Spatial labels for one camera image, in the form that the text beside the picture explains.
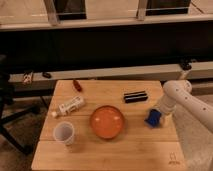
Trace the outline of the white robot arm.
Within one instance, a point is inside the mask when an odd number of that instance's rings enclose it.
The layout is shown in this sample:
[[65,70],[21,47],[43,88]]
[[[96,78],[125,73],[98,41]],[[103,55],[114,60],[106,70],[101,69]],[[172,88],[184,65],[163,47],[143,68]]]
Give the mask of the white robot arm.
[[213,106],[191,95],[192,85],[188,80],[170,80],[163,85],[163,96],[156,104],[164,115],[170,114],[177,104],[182,105],[209,131],[213,133]]

